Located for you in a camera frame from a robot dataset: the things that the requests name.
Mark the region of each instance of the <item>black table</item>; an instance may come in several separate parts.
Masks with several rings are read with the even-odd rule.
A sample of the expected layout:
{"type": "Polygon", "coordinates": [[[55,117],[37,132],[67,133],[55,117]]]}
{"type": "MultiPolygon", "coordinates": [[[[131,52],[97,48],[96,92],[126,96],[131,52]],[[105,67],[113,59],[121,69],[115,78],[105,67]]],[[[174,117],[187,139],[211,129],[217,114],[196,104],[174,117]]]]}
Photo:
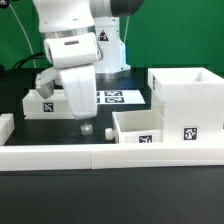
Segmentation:
{"type": "MultiPolygon", "coordinates": [[[[21,100],[35,73],[0,77],[0,110],[14,113],[16,125],[6,145],[106,143],[111,111],[150,108],[146,71],[134,69],[130,78],[98,81],[98,89],[140,89],[146,105],[100,106],[92,136],[81,136],[77,121],[24,121],[21,100]]],[[[223,173],[224,167],[0,172],[0,223],[222,224],[223,173]]]]}

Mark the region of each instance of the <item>white plastic part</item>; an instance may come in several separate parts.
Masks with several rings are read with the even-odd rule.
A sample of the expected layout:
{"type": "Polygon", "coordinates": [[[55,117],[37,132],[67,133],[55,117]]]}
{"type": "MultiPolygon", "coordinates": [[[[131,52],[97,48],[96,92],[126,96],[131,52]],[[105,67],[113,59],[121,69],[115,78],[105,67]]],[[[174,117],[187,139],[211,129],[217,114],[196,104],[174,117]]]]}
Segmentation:
{"type": "Polygon", "coordinates": [[[48,68],[37,75],[36,77],[36,87],[41,87],[46,85],[47,83],[57,79],[58,77],[58,70],[56,68],[48,68]]]}
{"type": "Polygon", "coordinates": [[[78,36],[46,39],[45,52],[56,68],[91,64],[98,60],[98,48],[94,33],[78,36]]]}
{"type": "Polygon", "coordinates": [[[68,104],[75,119],[97,114],[96,78],[93,65],[59,70],[68,104]]]}
{"type": "Polygon", "coordinates": [[[105,136],[106,140],[113,140],[114,139],[114,130],[112,128],[105,129],[105,136]]]}
{"type": "Polygon", "coordinates": [[[62,32],[94,25],[89,0],[33,0],[41,33],[62,32]]]}
{"type": "Polygon", "coordinates": [[[98,44],[103,51],[103,59],[94,63],[96,73],[117,73],[130,70],[126,64],[125,45],[120,40],[119,18],[103,17],[94,19],[98,44]]]}
{"type": "Polygon", "coordinates": [[[0,116],[0,145],[3,146],[12,134],[14,126],[13,114],[2,114],[0,116]]]}

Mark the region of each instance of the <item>white block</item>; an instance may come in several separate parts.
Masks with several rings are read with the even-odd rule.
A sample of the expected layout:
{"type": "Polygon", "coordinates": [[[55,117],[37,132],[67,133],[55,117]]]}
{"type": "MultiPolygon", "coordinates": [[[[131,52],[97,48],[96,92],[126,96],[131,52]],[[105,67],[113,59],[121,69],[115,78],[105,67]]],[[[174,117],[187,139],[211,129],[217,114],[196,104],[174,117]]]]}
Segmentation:
{"type": "Polygon", "coordinates": [[[25,119],[74,119],[64,90],[54,90],[48,99],[30,90],[23,99],[23,111],[25,119]]]}
{"type": "Polygon", "coordinates": [[[3,146],[12,134],[14,126],[13,114],[2,114],[0,116],[0,145],[3,146]]]}

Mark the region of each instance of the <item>black surface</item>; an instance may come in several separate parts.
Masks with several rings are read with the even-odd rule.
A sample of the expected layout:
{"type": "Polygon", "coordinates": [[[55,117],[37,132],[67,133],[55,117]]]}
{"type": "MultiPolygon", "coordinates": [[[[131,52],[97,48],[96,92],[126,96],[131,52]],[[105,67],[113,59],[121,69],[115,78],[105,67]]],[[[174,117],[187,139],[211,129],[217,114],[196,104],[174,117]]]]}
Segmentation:
{"type": "MultiPolygon", "coordinates": [[[[37,133],[46,134],[49,125],[23,124],[20,102],[15,103],[32,86],[34,76],[21,70],[0,78],[1,112],[16,115],[13,144],[31,144],[32,139],[40,144],[37,133]]],[[[98,87],[104,85],[115,87],[111,82],[98,87]]],[[[122,87],[122,80],[117,85],[122,87]]],[[[138,87],[145,89],[141,81],[138,87]]],[[[101,108],[102,113],[110,109],[116,108],[101,108]]],[[[63,121],[51,125],[66,134],[73,131],[63,121]]],[[[52,135],[42,136],[43,142],[73,141],[71,136],[68,142],[54,139],[64,136],[56,131],[52,135]]],[[[0,224],[223,224],[223,174],[224,167],[0,172],[0,224]]]]}

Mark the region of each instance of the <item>cable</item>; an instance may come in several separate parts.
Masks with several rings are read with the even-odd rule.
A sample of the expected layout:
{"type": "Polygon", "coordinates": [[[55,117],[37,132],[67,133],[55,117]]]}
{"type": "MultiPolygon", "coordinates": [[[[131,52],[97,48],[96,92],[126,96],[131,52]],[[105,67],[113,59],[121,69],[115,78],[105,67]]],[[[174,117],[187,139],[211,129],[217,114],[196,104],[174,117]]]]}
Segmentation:
{"type": "MultiPolygon", "coordinates": [[[[24,36],[25,36],[25,39],[26,39],[27,44],[28,44],[28,46],[29,46],[30,52],[31,52],[31,54],[33,55],[33,48],[32,48],[32,45],[31,45],[31,43],[30,43],[29,37],[28,37],[28,35],[27,35],[27,33],[26,33],[26,30],[25,30],[24,27],[23,27],[23,24],[21,23],[21,21],[20,21],[18,15],[17,15],[17,13],[16,13],[16,11],[14,10],[14,8],[12,7],[11,4],[9,4],[9,8],[11,9],[13,15],[15,16],[15,18],[16,18],[16,20],[17,20],[17,22],[18,22],[18,24],[19,24],[19,26],[20,26],[20,28],[21,28],[21,30],[22,30],[24,36]]],[[[34,65],[34,68],[37,68],[36,61],[35,61],[35,60],[33,60],[33,65],[34,65]]]]}
{"type": "Polygon", "coordinates": [[[126,40],[127,40],[128,28],[129,28],[129,21],[130,21],[130,17],[128,16],[127,22],[126,22],[125,33],[124,33],[124,44],[126,44],[126,40]]]}
{"type": "Polygon", "coordinates": [[[44,57],[40,57],[40,56],[44,56],[44,55],[45,54],[43,52],[32,54],[29,57],[16,62],[16,64],[12,67],[12,69],[21,68],[26,62],[28,62],[29,60],[32,60],[32,59],[46,59],[44,57]]]}

